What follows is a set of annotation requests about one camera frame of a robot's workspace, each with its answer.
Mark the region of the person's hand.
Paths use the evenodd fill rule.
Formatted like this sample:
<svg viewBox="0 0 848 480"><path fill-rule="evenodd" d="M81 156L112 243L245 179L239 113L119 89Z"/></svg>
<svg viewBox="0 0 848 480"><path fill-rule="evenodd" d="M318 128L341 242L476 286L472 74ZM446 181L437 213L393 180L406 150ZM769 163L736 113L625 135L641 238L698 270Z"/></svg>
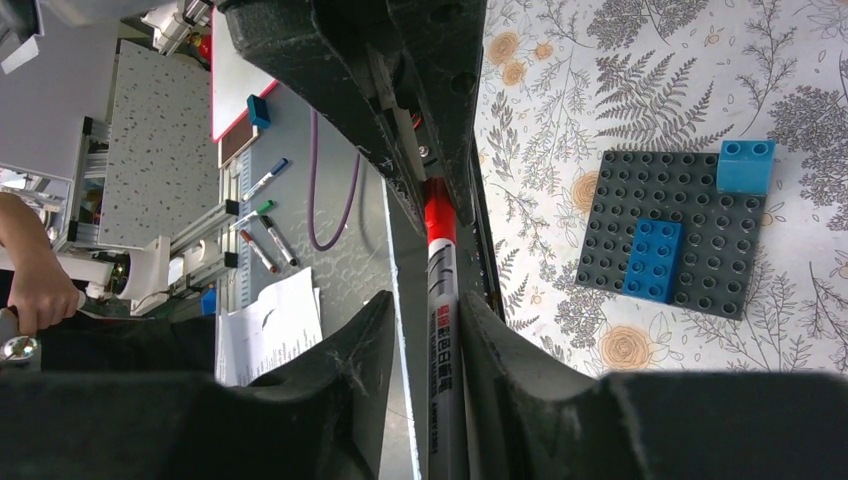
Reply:
<svg viewBox="0 0 848 480"><path fill-rule="evenodd" d="M8 304L17 311L19 332L34 336L72 317L79 293L54 256L30 257L15 265Z"/></svg>

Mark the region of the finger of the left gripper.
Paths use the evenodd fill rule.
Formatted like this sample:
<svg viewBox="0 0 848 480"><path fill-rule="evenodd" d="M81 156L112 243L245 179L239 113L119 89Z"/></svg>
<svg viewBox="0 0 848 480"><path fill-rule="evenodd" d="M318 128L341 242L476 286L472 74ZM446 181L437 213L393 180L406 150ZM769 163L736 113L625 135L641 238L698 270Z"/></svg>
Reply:
<svg viewBox="0 0 848 480"><path fill-rule="evenodd" d="M422 182L380 104L369 52L343 1L221 1L232 43L329 121L386 181L423 235Z"/></svg>
<svg viewBox="0 0 848 480"><path fill-rule="evenodd" d="M409 112L429 145L459 221L475 220L469 163L482 61L482 1L314 1L311 21L341 91L314 101L381 173L417 222L425 173L412 156Z"/></svg>

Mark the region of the red whiteboard marker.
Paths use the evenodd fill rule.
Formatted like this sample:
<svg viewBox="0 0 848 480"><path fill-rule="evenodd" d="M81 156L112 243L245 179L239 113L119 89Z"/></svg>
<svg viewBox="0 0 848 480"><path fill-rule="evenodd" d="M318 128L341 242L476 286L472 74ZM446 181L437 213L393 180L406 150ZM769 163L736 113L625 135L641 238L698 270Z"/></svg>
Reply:
<svg viewBox="0 0 848 480"><path fill-rule="evenodd" d="M425 183L430 479L467 479L468 445L460 347L456 213L442 178Z"/></svg>

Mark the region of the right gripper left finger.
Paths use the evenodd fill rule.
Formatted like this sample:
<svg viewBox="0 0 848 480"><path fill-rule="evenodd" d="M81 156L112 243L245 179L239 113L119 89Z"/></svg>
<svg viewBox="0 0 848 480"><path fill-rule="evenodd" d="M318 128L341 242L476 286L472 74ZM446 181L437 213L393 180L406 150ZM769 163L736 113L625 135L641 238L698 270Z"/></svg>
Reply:
<svg viewBox="0 0 848 480"><path fill-rule="evenodd" d="M1 377L5 479L374 479L393 296L246 387L200 373Z"/></svg>

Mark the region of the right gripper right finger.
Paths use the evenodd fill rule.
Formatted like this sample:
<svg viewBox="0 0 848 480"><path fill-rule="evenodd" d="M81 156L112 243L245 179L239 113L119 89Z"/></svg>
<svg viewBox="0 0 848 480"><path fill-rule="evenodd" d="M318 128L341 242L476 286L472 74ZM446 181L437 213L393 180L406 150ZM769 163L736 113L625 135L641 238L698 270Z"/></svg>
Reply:
<svg viewBox="0 0 848 480"><path fill-rule="evenodd" d="M843 479L847 382L827 373L598 379L459 302L475 479Z"/></svg>

